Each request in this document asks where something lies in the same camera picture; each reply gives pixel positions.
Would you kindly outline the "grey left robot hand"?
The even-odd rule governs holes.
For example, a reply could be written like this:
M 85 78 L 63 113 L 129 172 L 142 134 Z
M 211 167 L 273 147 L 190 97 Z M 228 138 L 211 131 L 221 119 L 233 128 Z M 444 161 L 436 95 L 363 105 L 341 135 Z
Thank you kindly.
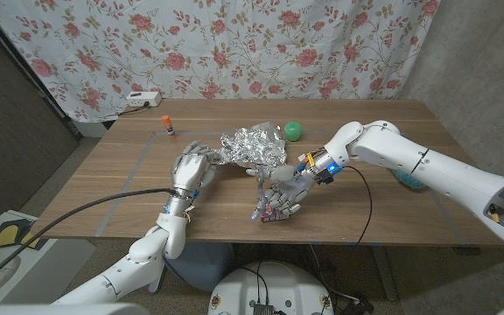
M 221 155 L 201 141 L 188 144 L 171 169 L 172 189 L 179 198 L 189 199 L 194 190 L 207 186 L 214 178 Z

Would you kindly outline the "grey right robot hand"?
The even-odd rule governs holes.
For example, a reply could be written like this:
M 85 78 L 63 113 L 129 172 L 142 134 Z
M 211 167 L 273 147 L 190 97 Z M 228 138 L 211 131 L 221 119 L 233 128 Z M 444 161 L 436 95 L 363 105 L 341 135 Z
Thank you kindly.
M 293 165 L 272 170 L 258 167 L 247 169 L 246 173 L 259 181 L 259 199 L 251 219 L 260 219 L 262 223 L 289 219 L 316 184 L 311 175 L 299 172 Z

